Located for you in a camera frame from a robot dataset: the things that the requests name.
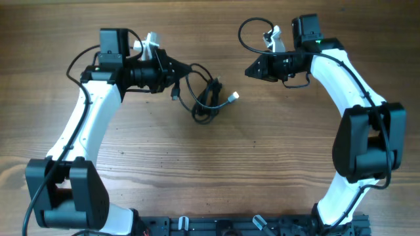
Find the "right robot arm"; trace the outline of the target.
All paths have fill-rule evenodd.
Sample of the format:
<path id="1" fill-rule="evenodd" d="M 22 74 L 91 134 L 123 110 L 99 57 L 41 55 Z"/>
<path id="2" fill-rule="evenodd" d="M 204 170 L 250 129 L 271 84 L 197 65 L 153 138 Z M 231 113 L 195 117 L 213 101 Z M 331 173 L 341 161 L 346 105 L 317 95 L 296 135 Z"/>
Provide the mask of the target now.
<path id="1" fill-rule="evenodd" d="M 281 29 L 271 25 L 263 35 L 266 49 L 245 74 L 286 84 L 303 73 L 325 88 L 341 115 L 331 153 L 335 176 L 306 228 L 312 235 L 355 233 L 353 214 L 362 198 L 370 189 L 388 188 L 392 172 L 401 165 L 406 111 L 362 79 L 341 42 L 324 37 L 316 14 L 296 17 L 291 25 L 294 49 L 286 50 Z"/>

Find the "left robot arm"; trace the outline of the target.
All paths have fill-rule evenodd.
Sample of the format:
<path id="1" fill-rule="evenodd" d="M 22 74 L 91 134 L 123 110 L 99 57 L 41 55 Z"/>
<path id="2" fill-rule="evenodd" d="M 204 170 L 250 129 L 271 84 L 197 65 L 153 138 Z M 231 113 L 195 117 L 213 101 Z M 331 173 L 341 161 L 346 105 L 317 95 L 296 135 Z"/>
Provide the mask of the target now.
<path id="1" fill-rule="evenodd" d="M 26 216 L 34 216 L 40 227 L 82 235 L 150 234 L 136 210 L 110 202 L 96 171 L 98 151 L 126 92 L 162 92 L 192 69 L 151 42 L 138 42 L 131 56 L 132 34 L 127 28 L 100 30 L 95 61 L 75 80 L 80 93 L 63 133 L 45 158 L 27 164 Z"/>

